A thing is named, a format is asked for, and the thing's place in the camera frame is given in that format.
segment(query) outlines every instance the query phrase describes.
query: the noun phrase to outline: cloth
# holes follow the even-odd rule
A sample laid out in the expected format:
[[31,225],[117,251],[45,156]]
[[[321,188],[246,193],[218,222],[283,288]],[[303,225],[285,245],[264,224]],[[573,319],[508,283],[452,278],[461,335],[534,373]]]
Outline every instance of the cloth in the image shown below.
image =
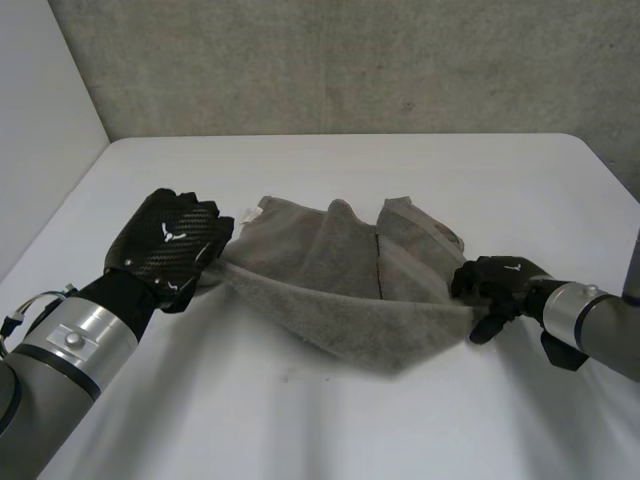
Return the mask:
[[395,374],[462,341],[482,317],[449,297],[464,244],[408,197],[377,225],[342,200],[326,212],[265,197],[201,288],[225,282],[254,308],[343,360]]

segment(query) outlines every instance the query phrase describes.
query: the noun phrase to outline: robotic arm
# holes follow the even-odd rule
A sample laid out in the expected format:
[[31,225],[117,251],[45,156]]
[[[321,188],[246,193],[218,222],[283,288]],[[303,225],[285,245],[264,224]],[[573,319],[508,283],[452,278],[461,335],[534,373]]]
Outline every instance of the robotic arm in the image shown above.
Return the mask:
[[480,257],[455,273],[453,296],[468,303],[484,297],[489,314],[471,332],[483,344],[506,322],[533,317],[549,361],[576,371],[592,357],[640,382],[640,234],[636,240],[622,297],[595,285],[554,280],[522,257]]
[[[232,232],[233,219],[214,202],[157,190],[109,249],[104,275],[55,293],[11,353],[0,345],[2,478],[38,476],[136,349],[153,312],[184,311]],[[0,340],[30,302],[5,319]]]

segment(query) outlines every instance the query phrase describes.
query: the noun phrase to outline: cable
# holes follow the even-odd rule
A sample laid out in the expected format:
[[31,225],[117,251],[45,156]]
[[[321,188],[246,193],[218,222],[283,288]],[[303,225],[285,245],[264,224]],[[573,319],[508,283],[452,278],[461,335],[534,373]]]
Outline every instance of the cable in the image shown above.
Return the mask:
[[[57,304],[55,305],[55,307],[57,307],[62,301],[66,300],[67,298],[69,298],[69,296],[76,293],[77,291],[78,290],[73,285],[69,284],[67,285],[64,292],[49,290],[46,292],[39,293],[38,295],[31,297],[29,300],[27,300],[22,305],[20,305],[15,312],[13,312],[10,315],[7,315],[4,319],[4,322],[2,323],[2,327],[0,328],[0,358],[4,358],[9,354],[9,352],[7,351],[7,347],[5,345],[5,340],[13,333],[13,331],[17,327],[22,325],[22,323],[24,322],[24,315],[25,313],[27,313],[27,310],[29,310],[31,305],[33,305],[36,301],[38,301],[41,298],[44,298],[47,296],[54,296],[57,298],[57,300],[55,300],[52,303],[57,302]],[[43,314],[39,315],[38,318],[36,318],[36,320],[34,321],[34,324],[37,322],[39,325],[40,322],[42,322],[48,316],[48,314],[51,313],[51,311],[53,311],[53,309],[48,308],[50,305],[51,304],[47,305],[47,308],[45,308],[45,311],[50,310],[47,312],[47,315],[44,315],[44,316]],[[38,325],[32,325],[31,328],[27,331],[27,335]]]

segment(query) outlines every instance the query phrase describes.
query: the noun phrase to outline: carbon fiber glove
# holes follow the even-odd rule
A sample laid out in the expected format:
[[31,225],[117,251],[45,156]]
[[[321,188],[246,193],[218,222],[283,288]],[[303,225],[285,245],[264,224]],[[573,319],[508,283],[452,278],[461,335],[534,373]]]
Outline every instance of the carbon fiber glove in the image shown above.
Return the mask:
[[533,282],[549,278],[535,263],[522,257],[479,257],[456,270],[451,282],[453,297],[489,299],[489,314],[472,330],[469,339],[483,344],[507,322],[523,315],[524,302]]
[[233,218],[195,193],[159,189],[149,195],[115,239],[104,268],[144,282],[166,313],[182,312],[204,268],[219,257],[233,233]]

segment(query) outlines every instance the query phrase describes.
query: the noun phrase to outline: white table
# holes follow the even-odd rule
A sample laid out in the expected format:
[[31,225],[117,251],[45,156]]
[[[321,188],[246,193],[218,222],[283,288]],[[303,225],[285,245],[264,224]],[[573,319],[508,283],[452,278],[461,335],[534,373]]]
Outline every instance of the white table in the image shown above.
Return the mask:
[[[640,226],[636,201],[565,135],[132,139],[69,195],[2,282],[0,305],[93,280],[161,186],[234,216],[267,194],[315,208],[343,198],[368,222],[385,197],[410,195],[462,236],[468,258],[523,255],[615,294]],[[182,315],[156,314],[42,478],[639,478],[639,385],[594,361],[553,368],[539,333],[516,322],[389,380],[221,288]]]

